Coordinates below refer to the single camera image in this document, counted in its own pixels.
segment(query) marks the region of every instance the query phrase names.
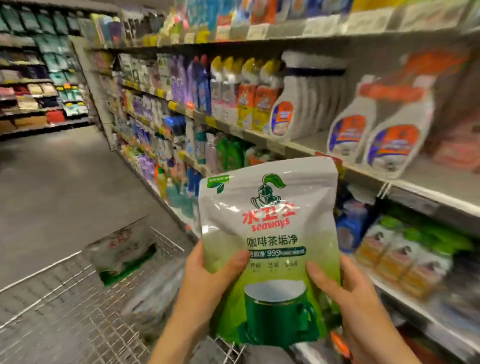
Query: store aisle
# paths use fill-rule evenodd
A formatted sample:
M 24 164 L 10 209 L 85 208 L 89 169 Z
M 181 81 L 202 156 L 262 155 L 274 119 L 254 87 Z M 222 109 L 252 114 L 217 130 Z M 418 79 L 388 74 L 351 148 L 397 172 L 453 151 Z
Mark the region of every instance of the store aisle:
M 0 143 L 0 288 L 146 214 L 186 241 L 94 126 Z

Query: green mug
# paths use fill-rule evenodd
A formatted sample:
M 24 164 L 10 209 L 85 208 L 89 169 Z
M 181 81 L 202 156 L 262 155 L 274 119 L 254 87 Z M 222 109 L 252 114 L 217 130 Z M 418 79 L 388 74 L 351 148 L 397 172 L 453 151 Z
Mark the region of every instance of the green mug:
M 268 280 L 244 289 L 247 321 L 239 327 L 241 342 L 286 348 L 319 337 L 316 313 L 301 280 Z

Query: person's left hand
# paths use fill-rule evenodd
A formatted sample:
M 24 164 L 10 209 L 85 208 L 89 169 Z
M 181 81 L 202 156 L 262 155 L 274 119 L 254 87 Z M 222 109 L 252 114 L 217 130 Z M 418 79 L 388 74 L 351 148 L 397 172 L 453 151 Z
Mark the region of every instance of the person's left hand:
M 194 332 L 206 328 L 223 293 L 243 272 L 250 260 L 248 250 L 237 252 L 215 274 L 204 268 L 204 245 L 200 240 L 185 263 L 185 277 L 172 318 L 182 317 L 184 325 Z

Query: metal wire mesh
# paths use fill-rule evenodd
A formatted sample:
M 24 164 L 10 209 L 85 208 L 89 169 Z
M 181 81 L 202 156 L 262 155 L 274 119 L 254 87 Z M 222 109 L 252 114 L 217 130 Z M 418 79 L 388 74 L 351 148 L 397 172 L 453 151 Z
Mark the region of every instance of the metal wire mesh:
M 188 253 L 152 230 L 157 254 L 110 287 L 79 252 L 1 290 L 0 364 L 146 363 L 150 349 L 120 310 L 165 261 Z M 224 363 L 238 362 L 241 350 L 215 343 Z

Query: green and white pouch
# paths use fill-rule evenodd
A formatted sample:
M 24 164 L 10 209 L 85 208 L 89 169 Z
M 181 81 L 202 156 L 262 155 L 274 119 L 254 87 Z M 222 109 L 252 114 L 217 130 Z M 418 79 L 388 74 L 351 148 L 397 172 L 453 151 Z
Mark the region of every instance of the green and white pouch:
M 250 261 L 225 293 L 212 333 L 226 341 L 287 347 L 316 341 L 341 323 L 338 307 L 309 279 L 316 262 L 340 283 L 331 158 L 268 162 L 205 178 L 200 216 L 205 268 L 215 273 L 237 251 Z

